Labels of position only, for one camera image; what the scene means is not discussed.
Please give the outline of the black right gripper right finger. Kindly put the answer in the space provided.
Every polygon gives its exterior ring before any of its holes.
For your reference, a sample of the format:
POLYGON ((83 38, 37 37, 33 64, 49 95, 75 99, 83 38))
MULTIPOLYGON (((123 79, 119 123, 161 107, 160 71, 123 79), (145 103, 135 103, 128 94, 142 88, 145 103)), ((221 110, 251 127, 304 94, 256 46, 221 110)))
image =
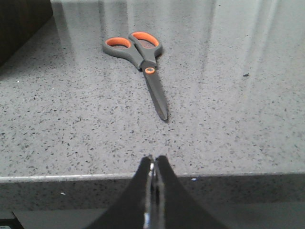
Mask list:
POLYGON ((226 229, 223 223, 202 208, 184 188, 166 156, 155 160, 158 200, 157 229, 226 229))

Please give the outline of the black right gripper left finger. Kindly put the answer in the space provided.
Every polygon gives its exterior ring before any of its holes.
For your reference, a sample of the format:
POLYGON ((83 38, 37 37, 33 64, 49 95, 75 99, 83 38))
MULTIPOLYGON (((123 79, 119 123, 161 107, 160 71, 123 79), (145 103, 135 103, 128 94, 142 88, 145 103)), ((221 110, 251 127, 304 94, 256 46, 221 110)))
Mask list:
POLYGON ((88 229, 143 229, 145 225, 146 190, 153 158, 143 157, 127 188, 117 201, 88 229))

